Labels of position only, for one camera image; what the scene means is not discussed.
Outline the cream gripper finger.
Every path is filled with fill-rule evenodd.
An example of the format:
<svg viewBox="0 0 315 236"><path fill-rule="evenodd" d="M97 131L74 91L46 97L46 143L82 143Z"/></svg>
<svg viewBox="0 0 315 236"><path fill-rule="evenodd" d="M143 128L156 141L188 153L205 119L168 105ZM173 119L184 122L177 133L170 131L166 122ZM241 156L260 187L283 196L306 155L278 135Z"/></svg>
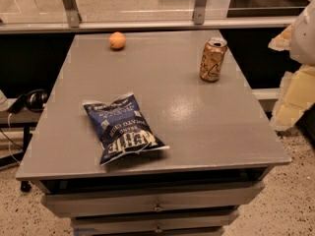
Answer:
<svg viewBox="0 0 315 236"><path fill-rule="evenodd" d="M286 27L280 34L269 42L268 47L276 51L290 50L292 27L293 25Z"/></svg>

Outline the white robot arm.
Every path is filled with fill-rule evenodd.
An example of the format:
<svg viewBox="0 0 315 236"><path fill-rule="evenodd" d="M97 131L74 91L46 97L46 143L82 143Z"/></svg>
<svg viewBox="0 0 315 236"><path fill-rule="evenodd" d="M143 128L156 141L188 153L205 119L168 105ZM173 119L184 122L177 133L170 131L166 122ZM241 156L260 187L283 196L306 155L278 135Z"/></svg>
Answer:
<svg viewBox="0 0 315 236"><path fill-rule="evenodd" d="M312 1L296 21L274 37L268 47L289 51L292 60L315 65L315 1Z"/></svg>

